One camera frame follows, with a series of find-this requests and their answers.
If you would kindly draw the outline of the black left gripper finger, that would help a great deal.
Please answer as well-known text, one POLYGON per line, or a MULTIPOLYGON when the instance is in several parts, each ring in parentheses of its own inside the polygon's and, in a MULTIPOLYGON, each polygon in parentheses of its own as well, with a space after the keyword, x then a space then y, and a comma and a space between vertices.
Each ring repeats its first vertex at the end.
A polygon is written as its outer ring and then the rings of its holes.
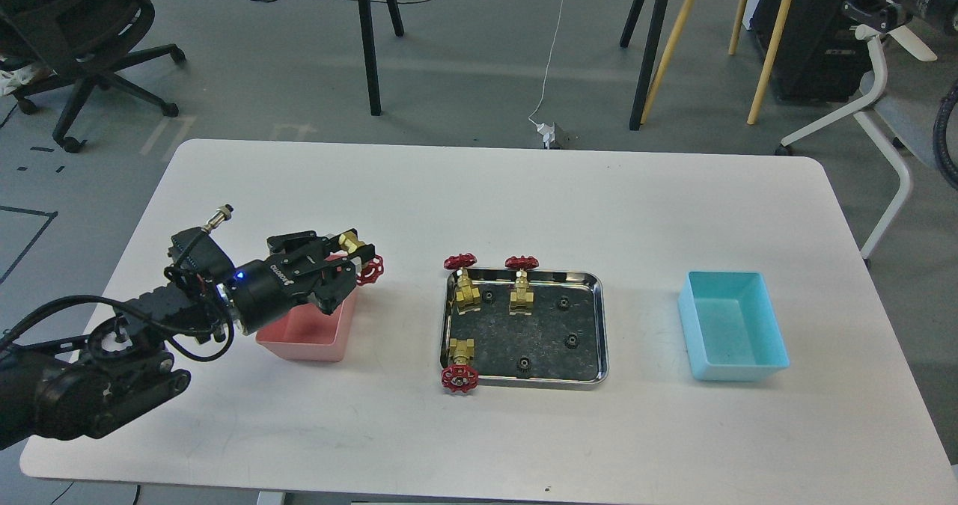
POLYGON ((315 231, 301 231, 296 233, 281 233, 270 236, 266 240, 268 257, 275 260, 300 260, 309 256, 315 260, 327 260, 329 257, 345 253, 352 259, 359 252, 348 249, 340 242, 345 233, 316 233, 315 231))
POLYGON ((358 287, 356 265, 345 255, 321 260, 308 277, 308 299, 325 315, 332 315, 358 287))

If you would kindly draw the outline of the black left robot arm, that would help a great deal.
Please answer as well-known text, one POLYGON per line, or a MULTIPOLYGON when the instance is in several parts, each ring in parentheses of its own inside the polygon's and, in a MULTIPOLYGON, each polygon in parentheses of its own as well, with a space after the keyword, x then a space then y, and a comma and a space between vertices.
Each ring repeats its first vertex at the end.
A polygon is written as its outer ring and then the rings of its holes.
POLYGON ((180 395, 191 375, 174 356, 215 361, 238 334, 250 335, 301 304, 325 315, 383 270, 356 230, 267 239, 268 257, 241 266, 212 238, 232 215, 224 205, 205 224, 171 237, 164 286, 121 302, 70 295, 35 308, 2 337, 2 447, 37 435, 100 439, 180 395), (102 304, 113 315, 78 337, 19 345, 52 315, 102 304))

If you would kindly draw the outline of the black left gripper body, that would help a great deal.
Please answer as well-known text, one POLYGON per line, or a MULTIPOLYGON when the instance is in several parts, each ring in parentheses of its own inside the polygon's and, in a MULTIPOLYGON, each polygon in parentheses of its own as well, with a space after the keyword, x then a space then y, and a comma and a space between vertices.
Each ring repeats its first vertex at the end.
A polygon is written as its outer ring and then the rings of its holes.
POLYGON ((256 334, 302 304, 329 316, 331 306, 320 297, 322 272, 321 260, 308 255, 253 260, 235 269, 225 288, 239 317, 237 328, 243 335, 256 334))

